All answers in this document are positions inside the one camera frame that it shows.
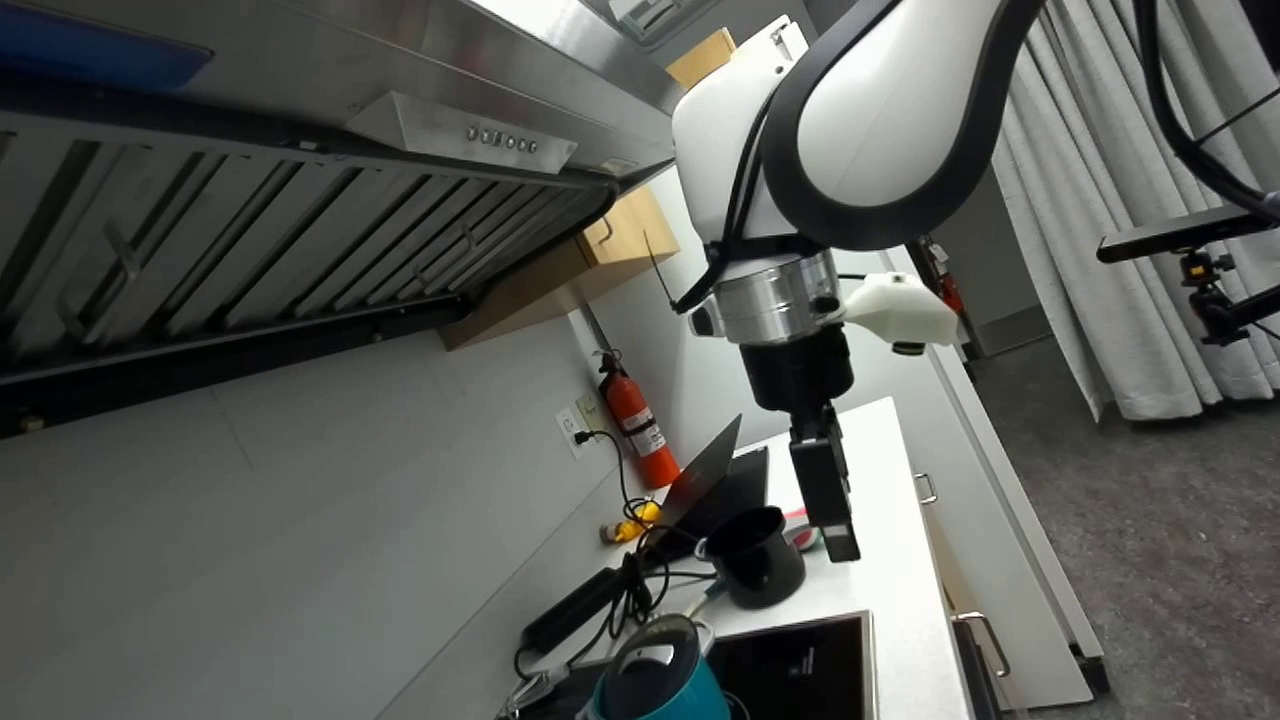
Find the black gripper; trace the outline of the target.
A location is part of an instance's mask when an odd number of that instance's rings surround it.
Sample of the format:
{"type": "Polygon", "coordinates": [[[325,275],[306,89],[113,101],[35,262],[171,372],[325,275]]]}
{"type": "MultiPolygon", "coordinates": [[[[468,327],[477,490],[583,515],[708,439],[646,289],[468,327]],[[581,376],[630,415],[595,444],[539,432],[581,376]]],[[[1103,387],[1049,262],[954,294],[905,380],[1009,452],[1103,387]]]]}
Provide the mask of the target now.
{"type": "Polygon", "coordinates": [[[797,410],[788,457],[806,497],[810,524],[821,532],[823,550],[845,564],[861,555],[848,508],[848,464],[840,421],[830,406],[851,387],[848,340],[823,327],[791,344],[743,344],[740,360],[760,406],[797,410]]]}

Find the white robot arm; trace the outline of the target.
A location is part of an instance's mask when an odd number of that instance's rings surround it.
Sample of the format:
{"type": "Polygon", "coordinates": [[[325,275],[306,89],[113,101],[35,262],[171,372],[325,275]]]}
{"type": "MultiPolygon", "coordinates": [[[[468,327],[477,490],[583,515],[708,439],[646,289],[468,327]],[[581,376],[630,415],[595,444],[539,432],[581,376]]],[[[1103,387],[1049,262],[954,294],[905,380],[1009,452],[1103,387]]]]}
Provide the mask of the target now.
{"type": "Polygon", "coordinates": [[[908,270],[845,280],[845,251],[928,237],[979,182],[1011,69],[1043,0],[851,0],[813,39],[740,49],[674,110],[705,275],[675,309],[740,347],[754,396],[788,421],[810,524],[861,550],[838,399],[848,331],[896,351],[961,334],[908,270]]]}

